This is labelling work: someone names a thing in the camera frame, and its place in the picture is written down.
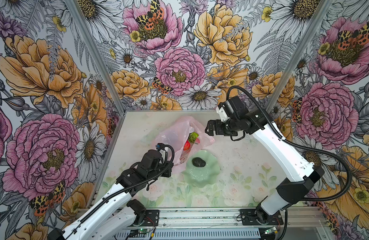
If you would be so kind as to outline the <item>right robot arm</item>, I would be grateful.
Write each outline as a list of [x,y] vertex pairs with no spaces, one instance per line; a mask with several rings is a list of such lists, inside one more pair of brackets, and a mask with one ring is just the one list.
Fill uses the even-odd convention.
[[260,225],[268,225],[270,220],[288,207],[305,197],[324,174],[322,167],[308,162],[294,147],[285,142],[285,137],[277,136],[272,130],[272,121],[259,109],[249,111],[239,97],[220,103],[216,112],[218,120],[207,122],[205,133],[209,136],[230,137],[238,141],[238,133],[251,135],[257,139],[274,157],[286,174],[286,178],[267,196],[247,219]]

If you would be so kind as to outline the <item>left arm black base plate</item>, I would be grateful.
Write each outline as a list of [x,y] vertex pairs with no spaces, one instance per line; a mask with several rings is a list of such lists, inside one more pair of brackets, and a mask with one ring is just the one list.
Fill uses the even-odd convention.
[[134,226],[139,227],[157,227],[159,223],[159,210],[146,210],[137,215]]

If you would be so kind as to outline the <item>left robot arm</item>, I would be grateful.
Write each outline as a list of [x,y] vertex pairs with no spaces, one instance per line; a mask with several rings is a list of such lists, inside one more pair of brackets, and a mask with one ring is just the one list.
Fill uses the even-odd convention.
[[116,179],[110,190],[78,220],[63,230],[55,228],[49,240],[105,240],[133,224],[141,224],[146,208],[133,197],[160,177],[169,178],[175,151],[159,143]]

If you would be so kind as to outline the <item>green bumpy custard apple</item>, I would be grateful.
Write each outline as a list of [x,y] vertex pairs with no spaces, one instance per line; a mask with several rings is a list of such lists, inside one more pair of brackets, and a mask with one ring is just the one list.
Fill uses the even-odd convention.
[[192,132],[188,136],[188,141],[191,144],[194,144],[196,142],[196,140],[198,139],[198,137],[199,137],[199,134],[197,132]]

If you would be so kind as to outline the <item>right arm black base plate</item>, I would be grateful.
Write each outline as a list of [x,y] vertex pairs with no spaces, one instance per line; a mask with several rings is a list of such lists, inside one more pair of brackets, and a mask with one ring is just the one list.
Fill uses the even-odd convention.
[[239,218],[244,226],[281,226],[284,224],[280,211],[268,215],[260,209],[240,209]]

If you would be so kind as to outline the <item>pink plastic bag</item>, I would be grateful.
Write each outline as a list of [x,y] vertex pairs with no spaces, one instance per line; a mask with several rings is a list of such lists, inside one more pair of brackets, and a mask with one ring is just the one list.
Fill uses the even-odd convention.
[[[186,168],[186,161],[192,155],[215,143],[215,139],[207,135],[204,130],[205,126],[195,118],[183,116],[178,118],[173,125],[159,132],[151,146],[155,147],[159,143],[172,146],[174,149],[172,172],[174,174],[181,173]],[[192,132],[197,132],[199,137],[194,144],[191,144],[189,150],[184,151],[183,146]]]

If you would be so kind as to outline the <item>dark avocado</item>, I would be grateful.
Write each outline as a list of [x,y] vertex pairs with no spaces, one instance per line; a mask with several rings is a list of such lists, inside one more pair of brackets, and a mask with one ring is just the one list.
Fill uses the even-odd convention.
[[203,168],[206,166],[206,161],[199,157],[193,158],[191,162],[192,165],[197,168]]

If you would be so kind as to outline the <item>small red tomato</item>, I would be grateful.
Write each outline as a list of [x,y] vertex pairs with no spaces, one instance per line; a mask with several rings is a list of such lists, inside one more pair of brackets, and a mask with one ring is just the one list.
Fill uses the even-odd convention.
[[185,144],[184,144],[184,146],[183,146],[183,150],[184,150],[184,151],[187,151],[187,150],[189,150],[189,149],[190,149],[190,147],[191,147],[190,142],[189,142],[189,141],[186,141],[186,142],[185,142]]

